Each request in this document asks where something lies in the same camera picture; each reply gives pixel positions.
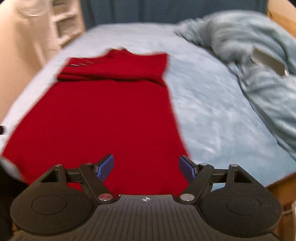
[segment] ribbed black surface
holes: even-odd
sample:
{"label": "ribbed black surface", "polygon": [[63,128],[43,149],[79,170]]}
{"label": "ribbed black surface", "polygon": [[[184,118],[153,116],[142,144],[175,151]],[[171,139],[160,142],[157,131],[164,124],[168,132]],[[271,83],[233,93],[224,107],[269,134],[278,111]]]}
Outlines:
{"label": "ribbed black surface", "polygon": [[195,207],[174,201],[171,195],[122,195],[114,204],[100,205],[76,230],[54,237],[37,237],[20,231],[13,241],[278,241],[267,234],[237,238],[207,225]]}

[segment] screw head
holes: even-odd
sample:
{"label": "screw head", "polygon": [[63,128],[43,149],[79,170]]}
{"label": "screw head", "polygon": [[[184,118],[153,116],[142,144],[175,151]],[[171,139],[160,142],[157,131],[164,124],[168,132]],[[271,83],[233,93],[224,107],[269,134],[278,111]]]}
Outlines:
{"label": "screw head", "polygon": [[102,194],[100,194],[98,196],[98,198],[101,201],[105,201],[106,202],[106,201],[110,201],[113,198],[113,196],[111,194],[109,194],[109,193],[102,193]]}
{"label": "screw head", "polygon": [[194,196],[190,193],[184,193],[180,196],[180,199],[185,202],[191,202],[194,200]]}

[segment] white furniture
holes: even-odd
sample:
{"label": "white furniture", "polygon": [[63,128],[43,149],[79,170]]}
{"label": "white furniture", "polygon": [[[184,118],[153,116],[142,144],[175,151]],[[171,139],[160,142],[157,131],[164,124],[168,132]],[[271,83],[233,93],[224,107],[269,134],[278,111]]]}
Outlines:
{"label": "white furniture", "polygon": [[60,48],[85,31],[79,0],[53,0],[49,15]]}

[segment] red fabric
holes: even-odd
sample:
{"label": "red fabric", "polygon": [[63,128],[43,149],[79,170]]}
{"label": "red fabric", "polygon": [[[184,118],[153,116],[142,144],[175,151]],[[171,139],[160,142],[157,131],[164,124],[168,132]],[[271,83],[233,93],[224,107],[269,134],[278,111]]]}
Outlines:
{"label": "red fabric", "polygon": [[178,159],[186,151],[162,80],[166,64],[166,54],[127,50],[71,59],[3,155],[32,183],[56,163],[76,168],[111,153],[104,184],[113,194],[180,194],[188,183]]}

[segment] light blue bed sheet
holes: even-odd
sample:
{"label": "light blue bed sheet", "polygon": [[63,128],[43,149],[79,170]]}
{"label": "light blue bed sheet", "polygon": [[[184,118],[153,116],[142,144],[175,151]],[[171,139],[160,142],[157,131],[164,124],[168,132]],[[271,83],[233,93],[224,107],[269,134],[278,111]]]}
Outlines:
{"label": "light blue bed sheet", "polygon": [[[170,55],[164,79],[180,134],[195,163],[223,169],[237,163],[265,186],[296,171],[296,162],[252,110],[236,76],[205,49],[176,36],[173,26],[149,23],[97,26],[64,48],[31,81],[3,120],[7,134],[0,139],[0,153],[21,118],[56,82],[67,58],[97,56],[106,48],[120,47],[137,54]],[[18,176],[7,160],[2,164]]]}

